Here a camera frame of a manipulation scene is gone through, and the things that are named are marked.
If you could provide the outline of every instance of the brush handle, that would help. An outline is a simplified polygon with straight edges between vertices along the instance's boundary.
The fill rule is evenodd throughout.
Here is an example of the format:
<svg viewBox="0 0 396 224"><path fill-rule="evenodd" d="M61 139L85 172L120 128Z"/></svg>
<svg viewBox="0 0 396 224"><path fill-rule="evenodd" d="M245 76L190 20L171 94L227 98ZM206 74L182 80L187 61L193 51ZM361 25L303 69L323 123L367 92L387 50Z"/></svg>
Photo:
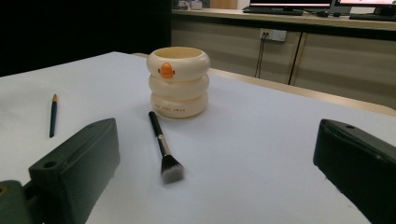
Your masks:
<svg viewBox="0 0 396 224"><path fill-rule="evenodd" d="M157 120L157 115L154 111L148 112L149 120L151 121L152 129L154 129L155 136L163 134L163 130L161 130L160 123Z"/></svg>
<svg viewBox="0 0 396 224"><path fill-rule="evenodd" d="M163 156L170 155L168 145L166 144L165 137L163 136L163 130L161 130L160 123L157 120L157 115L155 112L148 112L149 120L151 121L152 129L154 130L155 137L157 138L158 145L160 146L160 151Z"/></svg>

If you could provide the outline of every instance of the power outlet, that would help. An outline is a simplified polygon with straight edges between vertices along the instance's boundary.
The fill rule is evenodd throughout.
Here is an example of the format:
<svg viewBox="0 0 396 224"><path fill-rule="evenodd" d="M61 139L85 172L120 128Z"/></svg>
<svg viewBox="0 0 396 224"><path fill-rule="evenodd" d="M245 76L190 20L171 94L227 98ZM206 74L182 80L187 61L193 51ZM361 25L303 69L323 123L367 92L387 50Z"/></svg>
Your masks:
<svg viewBox="0 0 396 224"><path fill-rule="evenodd" d="M263 37L264 37L264 34L267 34L266 39L268 39L268 36L271 34L271 32L273 32L273 30L261 28L261 29L260 29L259 38L263 38Z"/></svg>
<svg viewBox="0 0 396 224"><path fill-rule="evenodd" d="M274 30L271 32L271 35L268 36L269 39L275 40L275 41L285 41L286 40L286 31L282 30Z"/></svg>
<svg viewBox="0 0 396 224"><path fill-rule="evenodd" d="M267 37L265 37L265 39L283 42L286 40L286 33L287 32L283 30L271 30L261 28L259 38L263 38L263 34L267 34Z"/></svg>

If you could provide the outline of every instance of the makeup brush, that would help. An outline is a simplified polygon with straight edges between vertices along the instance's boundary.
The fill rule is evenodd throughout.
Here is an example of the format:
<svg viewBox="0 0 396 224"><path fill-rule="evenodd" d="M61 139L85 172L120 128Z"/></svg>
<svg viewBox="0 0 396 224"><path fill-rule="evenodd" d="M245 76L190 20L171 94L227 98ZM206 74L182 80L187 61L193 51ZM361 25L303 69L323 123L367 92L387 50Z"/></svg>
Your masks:
<svg viewBox="0 0 396 224"><path fill-rule="evenodd" d="M184 167L171 155L155 112L150 111L148 113L148 116L151 121L152 129L154 130L158 144L160 145L161 154L163 155L161 165L161 176L163 178L163 182L171 183L178 181L184 177Z"/></svg>

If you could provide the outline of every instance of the stacked ring container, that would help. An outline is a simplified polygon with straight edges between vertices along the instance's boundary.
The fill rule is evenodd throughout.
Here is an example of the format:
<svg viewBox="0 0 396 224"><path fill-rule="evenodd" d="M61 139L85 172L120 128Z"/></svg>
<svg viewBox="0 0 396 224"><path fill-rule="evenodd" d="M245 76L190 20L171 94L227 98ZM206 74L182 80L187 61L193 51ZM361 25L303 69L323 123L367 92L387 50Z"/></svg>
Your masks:
<svg viewBox="0 0 396 224"><path fill-rule="evenodd" d="M199 49L157 49L147 59L148 79L154 110L169 118L187 118L207 106L210 60Z"/></svg>

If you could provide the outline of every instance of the white table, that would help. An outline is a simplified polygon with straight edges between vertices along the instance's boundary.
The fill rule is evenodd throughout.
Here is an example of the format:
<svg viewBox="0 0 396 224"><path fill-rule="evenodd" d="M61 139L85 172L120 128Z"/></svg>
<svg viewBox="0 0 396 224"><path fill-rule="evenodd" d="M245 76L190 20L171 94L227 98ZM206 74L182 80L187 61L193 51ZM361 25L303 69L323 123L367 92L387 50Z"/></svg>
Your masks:
<svg viewBox="0 0 396 224"><path fill-rule="evenodd" d="M26 184L35 161L85 125L116 118L120 166L87 223L369 223L313 164L318 125L339 120L396 145L396 117L210 71L202 114L159 116L186 168L170 185L149 123L145 58L113 52L0 78L0 180ZM49 138L53 93L58 119Z"/></svg>

